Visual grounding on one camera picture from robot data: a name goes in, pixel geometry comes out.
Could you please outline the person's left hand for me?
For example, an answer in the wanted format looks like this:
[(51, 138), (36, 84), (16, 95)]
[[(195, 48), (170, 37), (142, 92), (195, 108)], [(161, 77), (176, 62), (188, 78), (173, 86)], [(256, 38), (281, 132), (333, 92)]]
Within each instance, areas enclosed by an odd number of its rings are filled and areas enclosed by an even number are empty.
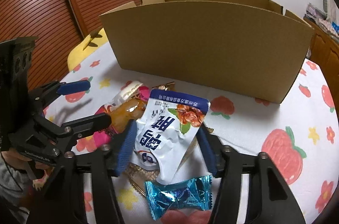
[[(10, 148), (7, 151), (2, 151), (1, 155), (5, 162), (9, 164), (9, 166), (17, 170), (27, 170), (27, 168), (29, 167), (28, 163), (32, 161), (32, 159), (18, 153), (14, 148)], [(33, 162), (35, 163), (36, 169), (45, 170), (47, 174), (50, 174), (53, 170), (53, 168), (48, 165), (36, 161)]]

